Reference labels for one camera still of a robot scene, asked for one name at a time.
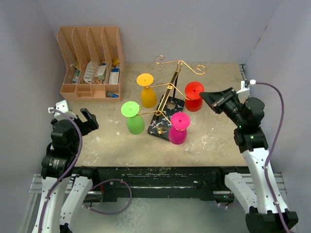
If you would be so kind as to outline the red plastic wine glass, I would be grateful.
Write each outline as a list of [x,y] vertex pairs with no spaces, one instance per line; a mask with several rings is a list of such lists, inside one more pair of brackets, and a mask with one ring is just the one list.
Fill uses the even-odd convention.
[[185,107],[191,112],[199,111],[203,106],[203,100],[200,93],[204,92],[204,86],[200,82],[190,82],[185,87]]

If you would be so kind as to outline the magenta plastic wine glass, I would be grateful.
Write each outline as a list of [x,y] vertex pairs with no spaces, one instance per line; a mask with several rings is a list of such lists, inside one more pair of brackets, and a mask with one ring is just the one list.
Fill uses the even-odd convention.
[[171,129],[169,141],[175,145],[183,144],[187,139],[187,128],[190,125],[190,117],[184,112],[178,112],[171,117]]

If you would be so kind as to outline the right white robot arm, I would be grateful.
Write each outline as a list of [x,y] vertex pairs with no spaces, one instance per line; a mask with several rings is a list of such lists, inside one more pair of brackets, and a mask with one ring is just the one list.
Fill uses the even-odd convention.
[[260,127],[264,103],[254,97],[240,102],[234,88],[201,92],[200,96],[215,113],[225,113],[237,126],[234,140],[247,163],[254,189],[237,172],[219,175],[217,186],[221,190],[230,189],[238,199],[250,233],[291,232],[298,223],[298,216],[288,209],[270,164],[271,150]]

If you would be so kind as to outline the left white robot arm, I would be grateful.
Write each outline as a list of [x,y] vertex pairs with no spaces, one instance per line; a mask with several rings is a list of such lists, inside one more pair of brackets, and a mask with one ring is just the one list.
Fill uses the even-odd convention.
[[70,233],[82,208],[88,191],[100,185],[97,168],[82,166],[72,178],[72,171],[82,151],[82,137],[97,130],[99,124],[87,108],[77,115],[60,107],[49,109],[54,114],[51,121],[51,143],[41,165],[42,191],[34,233]]

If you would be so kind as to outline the green plastic wine glass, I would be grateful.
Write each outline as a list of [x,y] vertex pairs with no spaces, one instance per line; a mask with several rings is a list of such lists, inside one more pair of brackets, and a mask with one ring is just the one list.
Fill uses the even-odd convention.
[[131,134],[137,135],[144,131],[145,123],[143,118],[138,115],[140,105],[134,101],[125,102],[121,107],[121,114],[126,117],[126,125]]

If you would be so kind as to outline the black marble rack base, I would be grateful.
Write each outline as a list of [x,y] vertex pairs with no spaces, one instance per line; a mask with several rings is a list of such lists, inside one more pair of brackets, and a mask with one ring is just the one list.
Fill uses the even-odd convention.
[[[184,106],[184,100],[169,96],[162,112],[169,120],[171,120],[172,115],[178,112],[182,112]],[[154,114],[147,129],[147,133],[151,136],[168,141],[171,126],[171,123],[162,114],[160,114],[160,116],[156,116]]]

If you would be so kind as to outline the yellow plastic wine glass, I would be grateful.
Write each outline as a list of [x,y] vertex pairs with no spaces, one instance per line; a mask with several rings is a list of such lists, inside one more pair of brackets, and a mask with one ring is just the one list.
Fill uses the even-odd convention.
[[156,93],[150,88],[154,82],[154,78],[149,73],[142,73],[137,77],[137,84],[142,86],[143,89],[140,93],[141,103],[145,108],[152,108],[157,104]]

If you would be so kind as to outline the grey blue marker cap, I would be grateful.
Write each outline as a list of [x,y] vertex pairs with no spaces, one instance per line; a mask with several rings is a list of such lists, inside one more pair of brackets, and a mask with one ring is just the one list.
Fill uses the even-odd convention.
[[118,94],[112,93],[112,92],[110,92],[110,91],[108,91],[106,95],[107,95],[107,97],[109,97],[109,98],[118,98],[118,97],[119,97]]

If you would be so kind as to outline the white printed packet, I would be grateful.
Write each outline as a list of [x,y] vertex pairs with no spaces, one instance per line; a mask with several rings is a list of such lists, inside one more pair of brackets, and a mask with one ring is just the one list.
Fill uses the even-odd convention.
[[92,61],[90,61],[86,66],[86,70],[83,76],[84,82],[87,84],[91,84],[93,74],[94,74],[94,64]]

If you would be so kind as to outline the white blue box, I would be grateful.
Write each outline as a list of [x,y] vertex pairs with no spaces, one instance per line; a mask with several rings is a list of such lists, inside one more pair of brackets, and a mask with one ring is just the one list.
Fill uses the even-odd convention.
[[109,84],[118,84],[119,83],[119,77],[120,77],[120,69],[119,68],[113,68],[110,72],[109,76]]

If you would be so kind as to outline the white medicine box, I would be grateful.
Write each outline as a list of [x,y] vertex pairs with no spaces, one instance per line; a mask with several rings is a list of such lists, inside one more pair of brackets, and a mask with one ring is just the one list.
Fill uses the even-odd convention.
[[106,65],[101,65],[98,67],[97,71],[94,74],[94,78],[99,81],[103,81],[106,78]]

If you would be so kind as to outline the peach plastic desk organizer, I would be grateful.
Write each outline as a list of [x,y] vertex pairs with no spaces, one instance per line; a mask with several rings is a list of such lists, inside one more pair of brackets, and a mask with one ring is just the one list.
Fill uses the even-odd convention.
[[120,102],[125,60],[118,26],[62,26],[66,74],[60,90],[75,102]]

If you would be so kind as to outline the yellow small object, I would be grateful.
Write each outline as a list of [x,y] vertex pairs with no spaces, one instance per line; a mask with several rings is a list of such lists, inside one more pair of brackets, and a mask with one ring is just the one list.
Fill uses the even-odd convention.
[[119,64],[120,64],[119,58],[115,58],[115,59],[113,60],[112,65],[113,65],[114,67],[116,67],[116,66],[118,66]]

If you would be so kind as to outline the black metal base frame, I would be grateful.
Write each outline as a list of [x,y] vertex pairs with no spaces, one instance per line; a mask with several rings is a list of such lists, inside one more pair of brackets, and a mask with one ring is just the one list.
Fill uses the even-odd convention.
[[230,172],[249,174],[245,166],[177,166],[177,167],[98,167],[94,184],[103,202],[119,198],[200,199],[212,201],[217,192],[229,193],[225,175]]

